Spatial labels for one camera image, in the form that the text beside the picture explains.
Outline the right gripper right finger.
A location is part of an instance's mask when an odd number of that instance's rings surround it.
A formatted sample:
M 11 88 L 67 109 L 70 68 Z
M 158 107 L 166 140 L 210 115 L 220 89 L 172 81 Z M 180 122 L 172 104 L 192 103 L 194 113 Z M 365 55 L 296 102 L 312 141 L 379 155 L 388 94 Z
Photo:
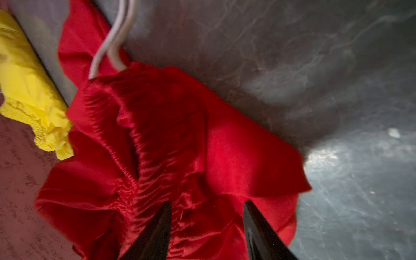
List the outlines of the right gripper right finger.
M 249 260 L 297 260 L 251 200 L 243 210 Z

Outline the red shorts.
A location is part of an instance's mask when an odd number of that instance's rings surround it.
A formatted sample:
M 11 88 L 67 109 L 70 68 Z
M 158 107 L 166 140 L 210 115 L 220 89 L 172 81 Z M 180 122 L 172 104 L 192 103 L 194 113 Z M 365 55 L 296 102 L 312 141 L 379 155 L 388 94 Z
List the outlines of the red shorts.
M 243 207 L 252 200 L 282 242 L 295 237 L 303 158 L 176 67 L 104 59 L 110 27 L 90 1 L 70 1 L 58 58 L 77 87 L 67 117 L 74 155 L 35 200 L 84 260 L 118 260 L 166 201 L 170 260 L 246 260 Z

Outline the yellow shorts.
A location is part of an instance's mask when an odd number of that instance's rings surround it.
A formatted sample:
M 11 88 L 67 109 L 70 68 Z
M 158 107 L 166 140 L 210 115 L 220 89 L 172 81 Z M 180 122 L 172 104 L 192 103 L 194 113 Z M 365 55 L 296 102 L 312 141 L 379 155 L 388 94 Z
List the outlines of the yellow shorts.
M 74 155 L 68 109 L 16 20 L 1 10 L 1 115 L 29 125 L 34 143 L 59 160 Z

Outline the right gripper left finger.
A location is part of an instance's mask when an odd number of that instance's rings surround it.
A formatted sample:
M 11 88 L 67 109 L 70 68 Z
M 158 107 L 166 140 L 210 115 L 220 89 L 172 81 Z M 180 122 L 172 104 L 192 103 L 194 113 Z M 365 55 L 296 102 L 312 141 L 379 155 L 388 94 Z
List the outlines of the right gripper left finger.
M 167 260 L 172 205 L 165 201 L 121 260 Z

